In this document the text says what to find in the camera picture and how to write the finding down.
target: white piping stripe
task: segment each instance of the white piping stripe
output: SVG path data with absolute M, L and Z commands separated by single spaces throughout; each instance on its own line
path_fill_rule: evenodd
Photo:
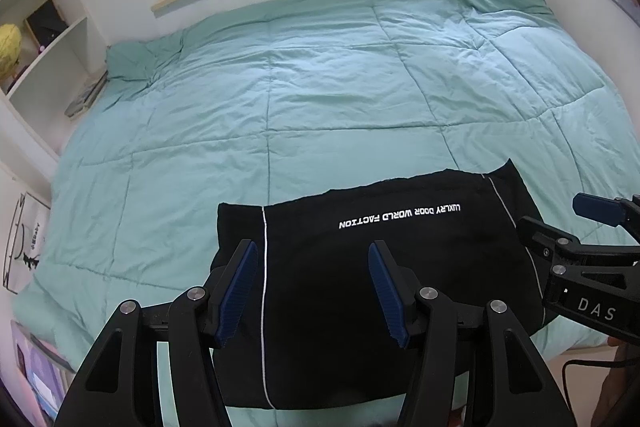
M 267 372 L 264 364 L 264 298 L 267 294 L 267 218 L 264 215 L 264 207 L 262 208 L 262 222 L 264 223 L 264 275 L 262 282 L 262 305 L 260 308 L 260 349 L 262 350 L 262 388 L 264 389 L 264 397 L 272 409 L 275 409 L 273 403 L 269 399 L 267 393 Z
M 494 181 L 491 179 L 490 176 L 488 176 L 488 179 L 491 182 L 491 186 L 494 188 L 495 195 L 498 196 L 498 199 L 500 200 L 500 203 L 502 203 L 502 207 L 504 208 L 504 211 L 507 213 L 507 216 L 509 216 L 509 219 L 511 219 L 511 224 L 513 225 L 513 228 L 516 228 L 516 222 L 513 220 L 513 216 L 511 216 L 511 213 L 509 212 L 509 209 L 507 208 L 507 205 L 504 204 L 504 200 L 502 199 L 502 196 L 500 195 L 500 192 L 498 192 L 498 189 L 495 188 Z M 544 299 L 544 296 L 542 295 L 542 287 L 540 286 L 540 278 L 538 277 L 538 270 L 536 269 L 536 263 L 533 262 L 533 256 L 531 255 L 531 252 L 529 251 L 529 248 L 524 247 L 524 249 L 529 254 L 529 259 L 531 260 L 531 264 L 533 265 L 533 273 L 536 274 L 536 282 L 538 283 L 538 291 L 540 293 L 540 298 Z M 546 310 L 545 310 L 545 307 L 543 305 L 542 306 L 542 324 L 543 325 L 545 323 L 545 320 L 546 320 Z

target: small blackboard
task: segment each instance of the small blackboard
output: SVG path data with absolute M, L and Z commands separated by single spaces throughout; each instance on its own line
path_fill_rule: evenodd
M 53 0 L 46 1 L 40 8 L 29 15 L 25 20 L 25 24 L 38 47 L 44 46 L 45 48 L 68 27 L 60 17 Z

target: das logo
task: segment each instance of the das logo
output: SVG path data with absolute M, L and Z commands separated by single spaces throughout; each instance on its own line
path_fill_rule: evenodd
M 578 311 L 588 312 L 588 315 L 596 315 L 596 317 L 600 318 L 600 303 L 597 303 L 595 306 L 589 306 L 589 299 L 585 299 L 584 297 L 580 298 L 580 304 L 578 304 Z M 615 308 L 608 308 L 604 319 L 606 321 L 613 320 L 613 314 L 616 312 Z

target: bed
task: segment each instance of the bed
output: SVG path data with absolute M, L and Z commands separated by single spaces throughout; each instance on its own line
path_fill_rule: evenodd
M 221 201 L 511 158 L 546 222 L 631 244 L 572 212 L 577 192 L 637 191 L 640 148 L 612 82 L 544 0 L 281 0 L 115 45 L 108 70 L 60 159 L 46 252 L 14 302 L 72 367 L 124 299 L 170 301 L 205 280 Z M 551 358 L 603 335 L 560 317 L 534 341 Z M 176 425 L 166 350 L 159 371 Z M 388 425 L 402 398 L 229 413 L 235 426 Z

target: stack of books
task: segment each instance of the stack of books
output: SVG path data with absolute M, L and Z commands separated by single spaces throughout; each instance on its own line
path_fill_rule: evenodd
M 98 98 L 98 95 L 106 82 L 106 71 L 101 76 L 90 77 L 82 88 L 81 93 L 76 96 L 76 99 L 69 104 L 69 107 L 66 108 L 65 115 L 71 120 L 75 120 L 80 115 L 84 114 L 95 102 L 95 99 Z

